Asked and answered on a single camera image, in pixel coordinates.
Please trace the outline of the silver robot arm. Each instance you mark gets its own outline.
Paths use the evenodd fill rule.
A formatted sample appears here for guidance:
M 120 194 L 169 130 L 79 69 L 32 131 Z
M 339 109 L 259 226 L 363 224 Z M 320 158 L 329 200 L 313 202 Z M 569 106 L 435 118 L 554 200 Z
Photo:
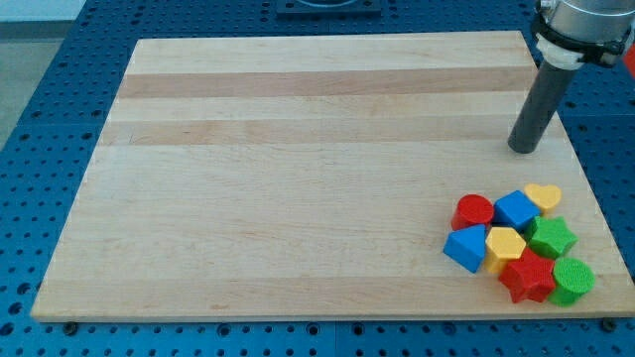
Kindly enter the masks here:
M 550 65 L 613 67 L 634 42 L 634 0 L 537 0 L 531 32 Z

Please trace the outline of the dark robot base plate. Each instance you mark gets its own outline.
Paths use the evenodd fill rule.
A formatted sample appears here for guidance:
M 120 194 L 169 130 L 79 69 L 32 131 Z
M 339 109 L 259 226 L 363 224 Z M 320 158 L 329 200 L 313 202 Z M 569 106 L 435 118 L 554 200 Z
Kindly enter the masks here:
M 379 15 L 380 0 L 275 0 L 278 16 Z

